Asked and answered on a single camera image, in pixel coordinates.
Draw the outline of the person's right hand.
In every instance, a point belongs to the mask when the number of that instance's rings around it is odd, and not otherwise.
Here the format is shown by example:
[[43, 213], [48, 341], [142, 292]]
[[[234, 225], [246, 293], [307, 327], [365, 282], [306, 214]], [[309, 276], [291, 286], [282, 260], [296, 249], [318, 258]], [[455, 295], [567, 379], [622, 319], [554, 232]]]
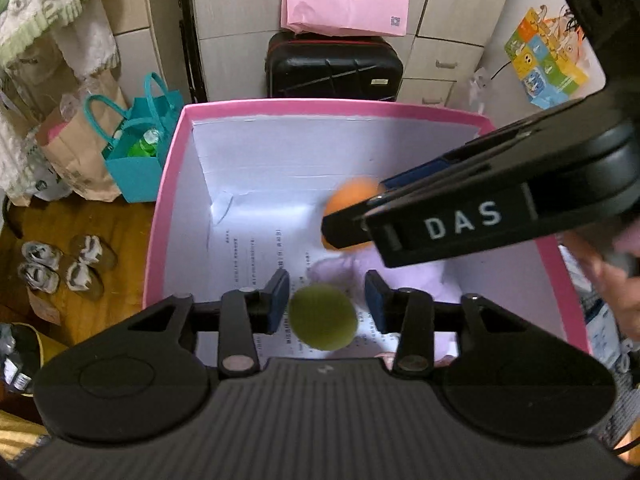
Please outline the person's right hand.
[[563, 244], [577, 259], [582, 272], [599, 296], [611, 308], [620, 330], [634, 341], [639, 340], [640, 283], [604, 260], [600, 252], [575, 231], [562, 234]]

